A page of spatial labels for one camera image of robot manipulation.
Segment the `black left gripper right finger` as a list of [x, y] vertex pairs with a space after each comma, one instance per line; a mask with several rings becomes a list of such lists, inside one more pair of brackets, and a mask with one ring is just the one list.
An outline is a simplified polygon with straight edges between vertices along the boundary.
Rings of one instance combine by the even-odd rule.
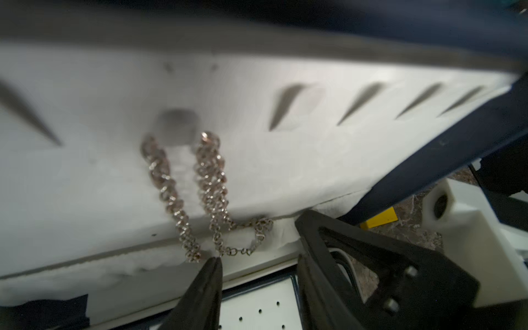
[[342, 329], [342, 301], [335, 285], [308, 256], [297, 266], [301, 323], [304, 329]]

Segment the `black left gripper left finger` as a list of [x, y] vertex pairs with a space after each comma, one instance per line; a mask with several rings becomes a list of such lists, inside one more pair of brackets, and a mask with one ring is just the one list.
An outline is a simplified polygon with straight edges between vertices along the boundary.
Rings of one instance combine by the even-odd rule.
[[209, 258], [159, 330], [219, 328], [223, 284], [220, 258]]

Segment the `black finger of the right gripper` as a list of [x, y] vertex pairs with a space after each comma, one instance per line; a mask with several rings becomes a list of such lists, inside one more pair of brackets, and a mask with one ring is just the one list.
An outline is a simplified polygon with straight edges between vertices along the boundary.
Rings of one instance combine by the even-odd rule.
[[[313, 210], [295, 222], [304, 247], [335, 285], [342, 329], [452, 329], [473, 305], [479, 282], [444, 255], [367, 232]], [[378, 288], [363, 301], [330, 253], [338, 248], [373, 271]]]

